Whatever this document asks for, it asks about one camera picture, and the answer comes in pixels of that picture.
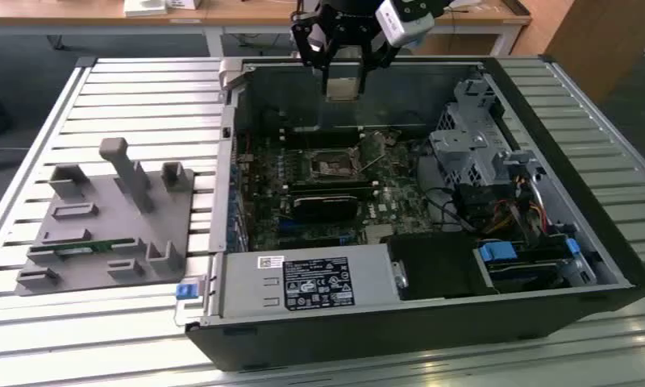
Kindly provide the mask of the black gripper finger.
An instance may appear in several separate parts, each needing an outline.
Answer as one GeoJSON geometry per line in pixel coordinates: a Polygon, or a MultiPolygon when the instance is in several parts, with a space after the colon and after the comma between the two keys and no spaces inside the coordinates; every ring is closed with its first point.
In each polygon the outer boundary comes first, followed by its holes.
{"type": "Polygon", "coordinates": [[[370,72],[390,67],[400,47],[392,46],[387,38],[359,38],[356,45],[360,49],[358,93],[363,94],[370,72]]]}
{"type": "Polygon", "coordinates": [[[320,71],[322,93],[327,94],[331,62],[336,55],[336,39],[326,35],[315,19],[295,20],[292,36],[303,65],[320,71]]]}

